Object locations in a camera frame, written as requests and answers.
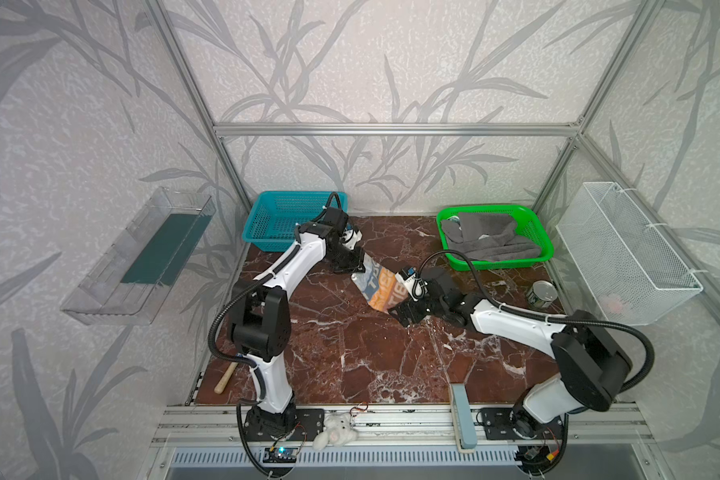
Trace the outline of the printed rabbit towel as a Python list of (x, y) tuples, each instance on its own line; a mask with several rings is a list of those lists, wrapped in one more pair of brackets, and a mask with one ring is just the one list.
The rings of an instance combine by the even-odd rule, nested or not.
[(395, 274), (368, 254), (364, 255), (363, 268), (362, 272), (354, 272), (351, 279), (373, 310), (388, 313), (409, 298), (407, 289)]

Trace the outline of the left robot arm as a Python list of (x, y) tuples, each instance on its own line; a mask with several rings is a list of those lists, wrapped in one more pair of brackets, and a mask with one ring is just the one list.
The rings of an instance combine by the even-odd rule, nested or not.
[(284, 351), (291, 335), (290, 296), (312, 268), (326, 261), (336, 274), (365, 271), (360, 233), (336, 192), (315, 218), (298, 223), (291, 246), (263, 273), (238, 281), (232, 298), (214, 318), (207, 336), (211, 355), (253, 374), (256, 398), (252, 415), (281, 429), (296, 422), (294, 393), (288, 382)]

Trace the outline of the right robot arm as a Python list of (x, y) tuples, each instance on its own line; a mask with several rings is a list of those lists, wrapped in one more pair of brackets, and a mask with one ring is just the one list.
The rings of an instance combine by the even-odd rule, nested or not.
[(419, 268), (395, 278), (409, 293), (390, 314), (405, 327), (429, 316), (456, 327), (502, 337), (553, 359), (558, 372), (530, 387), (514, 404), (511, 428), (535, 438), (547, 424), (579, 410), (606, 412), (617, 397), (650, 374), (656, 352), (638, 329), (603, 321), (584, 310), (571, 315), (545, 314), (508, 305), (492, 297), (483, 283), (464, 292), (427, 257)]

